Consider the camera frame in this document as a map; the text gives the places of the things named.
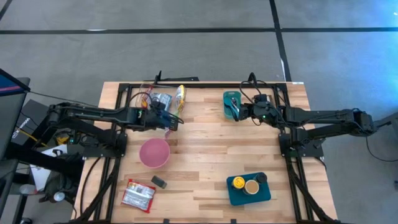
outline concrete floor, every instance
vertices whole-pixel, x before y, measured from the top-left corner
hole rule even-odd
[[[0,0],[0,7],[5,0]],[[276,0],[282,28],[397,27],[398,1]],[[268,0],[13,0],[0,30],[273,27]],[[398,32],[284,33],[292,80],[305,82],[313,110],[361,108],[375,119],[398,111]],[[0,67],[30,77],[41,93],[97,104],[104,81],[198,76],[283,81],[274,33],[1,35]],[[42,103],[57,101],[29,95]],[[398,158],[391,128],[369,138],[371,150]],[[398,162],[375,160],[365,139],[341,136],[323,145],[339,219],[396,223]],[[15,202],[9,198],[9,204]],[[25,217],[66,222],[67,203],[37,204]],[[10,223],[13,210],[0,223]]]

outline table frame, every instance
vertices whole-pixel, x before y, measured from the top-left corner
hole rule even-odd
[[[157,84],[157,82],[160,81],[160,74],[155,77],[154,84]],[[183,83],[185,87],[187,88],[239,88],[239,83],[195,83],[195,82],[185,82]],[[116,98],[116,104],[115,104],[115,109],[118,109],[122,106],[129,106],[129,99],[132,95],[132,91],[134,88],[139,88],[140,83],[120,83],[118,87],[118,95]],[[179,82],[175,83],[168,83],[165,84],[167,86],[173,86],[173,87],[178,87],[181,85]],[[258,84],[259,88],[271,88],[274,94],[274,100],[275,100],[275,107],[278,108],[280,106],[283,106],[280,103],[280,99],[283,99],[283,101],[289,105],[289,94],[287,91],[287,85],[286,83],[269,83],[269,84]],[[242,88],[253,88],[252,85],[249,84],[243,84]],[[122,102],[122,96],[123,94],[127,94],[126,101],[123,103]],[[111,129],[113,131],[116,131],[116,125],[112,124]],[[280,128],[280,133],[284,134],[286,133],[285,128]],[[307,187],[307,181],[305,178],[305,173],[304,173],[304,166],[303,166],[303,161],[301,157],[296,158],[296,165],[297,165],[297,170],[298,170],[298,175],[293,167],[293,162],[290,157],[284,156],[286,166],[287,166],[287,172],[289,175],[289,185],[290,185],[290,191],[292,194],[292,202],[294,206],[294,213],[295,213],[295,219],[297,223],[331,223],[334,222],[332,218],[330,218],[326,213],[319,207],[319,205],[316,203],[314,198],[311,196],[310,192],[308,191]],[[112,218],[112,212],[113,212],[113,207],[114,207],[114,198],[116,194],[116,186],[118,182],[118,173],[119,173],[119,167],[121,163],[121,157],[115,158],[114,166],[112,169],[112,172],[110,173],[109,177],[108,171],[109,171],[109,163],[111,161],[111,158],[107,157],[105,158],[104,166],[103,166],[103,171],[101,175],[101,181],[100,181],[100,187],[98,194],[96,197],[93,199],[93,201],[90,203],[90,205],[87,207],[87,209],[81,214],[79,218],[75,220],[75,223],[111,223],[111,218]],[[101,214],[101,205],[102,205],[102,200],[103,196],[105,195],[106,191],[110,188],[110,194],[109,194],[109,199],[108,199],[108,207],[106,210],[106,218],[104,220],[100,220],[100,214]],[[304,203],[305,203],[305,211],[307,214],[307,219],[302,218],[302,214],[300,211],[300,204],[299,204],[299,196],[297,194],[297,188],[301,191],[303,197],[304,197]],[[93,221],[88,221],[89,218],[91,217],[92,213],[94,212],[94,219]],[[313,212],[318,216],[320,221],[315,221]],[[168,224],[170,220],[164,219],[163,223]],[[236,223],[236,219],[232,219],[231,223]]]

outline computer screen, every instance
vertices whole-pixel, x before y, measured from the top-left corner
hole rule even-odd
[[[0,96],[15,95],[30,91],[30,88],[0,68]]]

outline wooden table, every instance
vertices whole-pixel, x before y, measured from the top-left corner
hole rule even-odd
[[[99,107],[114,108],[119,82],[105,82]],[[287,83],[291,106],[309,110],[304,85]],[[234,122],[224,118],[223,92],[237,89],[189,88],[187,104],[181,115],[185,124],[169,137],[171,155],[168,163],[160,169],[148,169],[139,160],[139,150],[144,141],[164,137],[164,130],[142,133],[127,131],[126,156],[121,160],[118,176],[113,223],[156,222],[164,218],[170,222],[229,223],[236,218],[238,223],[295,223],[292,197],[287,177],[286,164],[280,155],[278,129],[266,124],[255,126],[251,119]],[[244,89],[253,96],[257,92]],[[262,93],[272,95],[270,89]],[[175,94],[175,89],[156,89],[156,92]],[[109,123],[97,122],[107,129]],[[80,194],[83,181],[95,159],[85,162],[75,208],[80,209]],[[101,159],[91,175],[83,199],[86,208],[98,192]],[[336,217],[325,168],[313,158],[303,159],[308,188],[315,200],[332,218]],[[229,204],[226,178],[231,175],[265,172],[271,189],[271,200],[234,207]],[[167,188],[157,187],[150,213],[121,205],[128,179],[154,186],[153,175],[163,178]],[[301,194],[300,207],[306,217]],[[105,217],[108,195],[103,200],[101,218]]]

